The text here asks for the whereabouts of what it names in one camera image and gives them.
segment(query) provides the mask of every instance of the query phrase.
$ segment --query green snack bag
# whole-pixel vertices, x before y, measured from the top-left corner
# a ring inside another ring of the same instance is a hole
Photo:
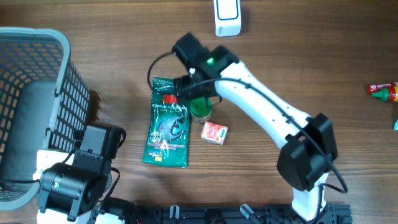
[[[188,166],[190,112],[177,103],[170,78],[154,77],[150,126],[143,162],[167,167]]]

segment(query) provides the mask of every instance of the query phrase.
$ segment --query white device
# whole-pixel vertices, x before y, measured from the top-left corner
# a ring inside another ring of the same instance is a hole
[[[238,35],[241,32],[241,1],[240,0],[213,0],[216,35],[227,37]]]

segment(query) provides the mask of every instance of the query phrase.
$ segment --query mesh basket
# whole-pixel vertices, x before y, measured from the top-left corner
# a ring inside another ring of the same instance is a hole
[[[58,31],[0,28],[0,97],[0,179],[31,180],[39,149],[68,152],[86,126],[89,92]],[[38,188],[1,184],[0,206]]]

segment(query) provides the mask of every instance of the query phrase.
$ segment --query wood grain surface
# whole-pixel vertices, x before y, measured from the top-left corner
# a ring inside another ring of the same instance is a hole
[[[207,0],[173,0],[173,2],[207,1]],[[164,2],[163,0],[0,0],[0,5],[22,4],[76,4],[76,3],[121,3],[121,2]]]
[[[326,190],[330,202],[351,204],[355,223],[397,223],[398,104],[371,98],[365,85],[398,81],[396,1],[242,1],[236,37],[214,34],[212,1],[1,6],[0,26],[51,27],[72,44],[72,60],[98,92],[98,118],[122,126],[127,139],[113,166],[121,180],[113,196],[139,205],[264,205],[290,203],[279,175],[279,150],[238,107],[224,101],[211,121],[229,127],[223,146],[200,139],[192,124],[189,166],[141,162],[150,117],[148,66],[192,31],[202,44],[223,44],[257,78],[296,108],[334,124],[337,168],[347,195]],[[173,57],[153,74],[186,71]],[[338,185],[330,175],[328,182]],[[0,223],[35,223],[35,202],[0,212]]]

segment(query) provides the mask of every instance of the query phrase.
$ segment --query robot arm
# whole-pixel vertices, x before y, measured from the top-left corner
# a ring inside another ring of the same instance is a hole
[[[323,187],[321,193],[318,188],[331,170],[325,158],[334,161],[338,155],[328,118],[323,114],[311,118],[286,103],[223,46],[210,52],[188,33],[173,51],[190,73],[174,80],[179,100],[219,95],[245,111],[281,149],[277,169],[294,188],[293,209],[304,220],[313,220],[318,207],[326,204]]]

